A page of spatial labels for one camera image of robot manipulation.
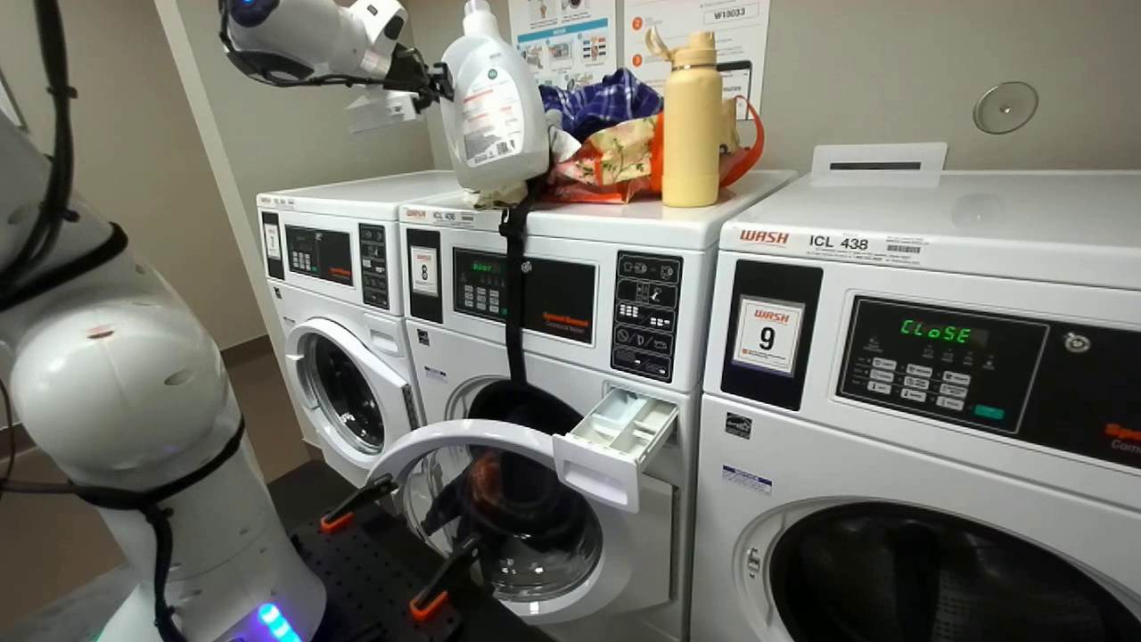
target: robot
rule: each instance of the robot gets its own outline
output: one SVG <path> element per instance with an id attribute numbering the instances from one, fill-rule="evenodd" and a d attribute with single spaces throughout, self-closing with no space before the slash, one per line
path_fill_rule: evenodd
<path id="1" fill-rule="evenodd" d="M 397 43 L 397 0 L 223 0 L 230 59 L 270 85 L 378 85 L 397 115 L 450 96 Z M 128 234 L 73 195 L 69 54 L 37 0 L 53 161 L 0 119 L 0 374 L 34 441 L 135 574 L 112 642 L 309 637 L 327 594 L 292 548 L 213 340 Z"/>

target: open washer door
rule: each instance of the open washer door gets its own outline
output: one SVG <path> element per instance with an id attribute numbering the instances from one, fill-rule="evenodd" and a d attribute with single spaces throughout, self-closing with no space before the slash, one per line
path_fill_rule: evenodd
<path id="1" fill-rule="evenodd" d="M 370 480 L 401 484 L 412 528 L 441 556 L 479 538 L 476 574 L 528 624 L 670 601 L 673 484 L 640 473 L 629 484 L 640 503 L 616 503 L 612 477 L 574 467 L 571 487 L 566 441 L 508 419 L 441 419 L 401 440 Z"/>
<path id="2" fill-rule="evenodd" d="M 364 484 L 390 441 L 416 419 L 412 377 L 327 317 L 298 326 L 284 334 L 284 354 L 327 462 Z"/>

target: floor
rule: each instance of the floor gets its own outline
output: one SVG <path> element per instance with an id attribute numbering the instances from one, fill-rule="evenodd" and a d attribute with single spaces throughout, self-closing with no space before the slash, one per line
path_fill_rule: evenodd
<path id="1" fill-rule="evenodd" d="M 268 351 L 231 368 L 251 440 L 268 477 L 309 450 L 301 441 L 278 362 Z M 59 480 L 42 453 L 18 459 L 23 480 Z M 0 497 L 0 637 L 4 629 L 48 611 L 86 580 L 119 567 L 119 548 L 99 518 L 73 497 Z"/>

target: front-load washer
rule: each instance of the front-load washer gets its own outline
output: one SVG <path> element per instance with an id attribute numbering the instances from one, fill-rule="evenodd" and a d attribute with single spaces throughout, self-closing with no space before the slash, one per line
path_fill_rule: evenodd
<path id="1" fill-rule="evenodd" d="M 1141 637 L 1141 176 L 815 176 L 724 223 L 693 637 Z"/>
<path id="2" fill-rule="evenodd" d="M 305 440 L 352 484 L 420 423 L 397 205 L 450 191 L 460 195 L 450 170 L 416 170 L 257 195 L 264 276 L 284 334 L 283 377 Z"/>
<path id="3" fill-rule="evenodd" d="M 778 170 L 748 176 L 708 209 L 533 209 L 516 309 L 523 390 L 508 381 L 501 213 L 402 205 L 408 327 L 425 427 L 481 417 L 552 434 L 552 455 L 538 467 L 438 455 L 402 480 L 402 505 L 420 528 L 425 513 L 457 503 L 457 477 L 469 473 L 476 487 L 494 477 L 496 493 L 485 497 L 514 497 L 511 505 L 523 505 L 514 518 L 551 518 L 558 538 L 502 534 L 481 559 L 485 586 L 521 619 L 558 637 L 683 637 L 718 229 L 784 181 Z M 460 511 L 454 531 L 420 534 L 454 553 L 485 519 L 496 518 Z"/>

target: red logo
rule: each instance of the red logo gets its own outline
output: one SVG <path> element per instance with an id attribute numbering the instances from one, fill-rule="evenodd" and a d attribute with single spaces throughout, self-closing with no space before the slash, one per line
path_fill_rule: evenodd
<path id="1" fill-rule="evenodd" d="M 741 229 L 741 244 L 787 247 L 787 230 Z"/>
<path id="2" fill-rule="evenodd" d="M 1116 419 L 1108 419 L 1108 423 L 1105 423 L 1105 440 L 1108 440 L 1108 447 L 1121 450 L 1121 453 L 1141 453 L 1141 427 L 1135 427 L 1135 423 L 1116 423 Z"/>

